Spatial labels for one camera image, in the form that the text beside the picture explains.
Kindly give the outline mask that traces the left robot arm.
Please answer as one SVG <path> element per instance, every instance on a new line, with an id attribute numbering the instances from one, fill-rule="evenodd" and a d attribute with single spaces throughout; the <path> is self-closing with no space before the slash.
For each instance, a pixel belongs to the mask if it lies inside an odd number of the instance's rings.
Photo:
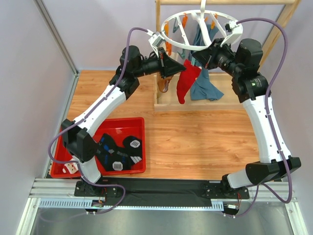
<path id="1" fill-rule="evenodd" d="M 87 194 L 98 196 L 104 188 L 96 157 L 103 155 L 93 136 L 109 114 L 125 102 L 139 87 L 139 77 L 160 73 L 162 78 L 185 71 L 186 67 L 170 58 L 159 47 L 144 57 L 136 46 L 127 46 L 120 65 L 99 98 L 73 121 L 61 124 L 63 146 L 71 154 L 81 174 L 81 186 Z"/>

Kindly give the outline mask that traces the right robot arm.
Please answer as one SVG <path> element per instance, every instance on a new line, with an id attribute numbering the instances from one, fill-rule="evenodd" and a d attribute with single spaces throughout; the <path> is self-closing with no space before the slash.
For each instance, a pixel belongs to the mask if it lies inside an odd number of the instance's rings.
<path id="1" fill-rule="evenodd" d="M 261 44 L 254 39 L 243 39 L 236 52 L 223 39 L 192 56 L 208 70 L 220 68 L 232 77 L 232 89 L 246 110 L 259 149 L 259 161 L 245 169 L 223 177 L 229 188 L 260 185 L 282 179 L 301 167 L 286 147 L 272 109 L 271 97 L 266 97 L 268 81 L 259 72 L 263 56 Z"/>

